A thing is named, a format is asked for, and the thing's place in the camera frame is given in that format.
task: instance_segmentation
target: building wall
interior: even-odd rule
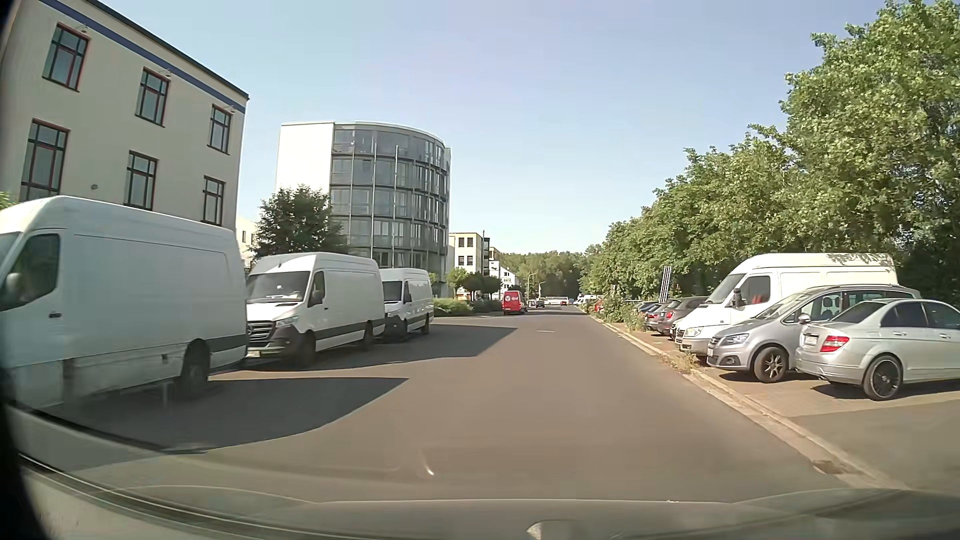
[[[97,4],[23,0],[2,59],[0,190],[19,200],[37,120],[69,132],[60,194],[124,204],[135,151],[157,160],[154,211],[203,220],[208,176],[225,183],[222,225],[233,229],[246,94]],[[58,23],[88,38],[76,90],[42,78]],[[144,68],[169,80],[162,126],[134,114]],[[231,113],[227,153],[207,146],[213,106]]]

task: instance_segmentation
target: black rim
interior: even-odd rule
[[[893,396],[900,388],[900,368],[891,360],[881,360],[870,375],[870,385],[881,398]]]

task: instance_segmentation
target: blue sky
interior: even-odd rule
[[[282,122],[373,120],[451,147],[450,229],[581,251],[683,171],[684,147],[782,125],[813,32],[881,0],[107,0],[246,90],[238,211],[273,190]]]

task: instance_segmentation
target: curved glass building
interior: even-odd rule
[[[283,124],[276,186],[298,184],[330,194],[351,254],[444,281],[450,149],[437,137],[376,122]]]

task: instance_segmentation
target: green tree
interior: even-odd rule
[[[308,185],[282,187],[260,204],[254,258],[286,253],[346,253],[340,225],[330,219],[329,197]]]

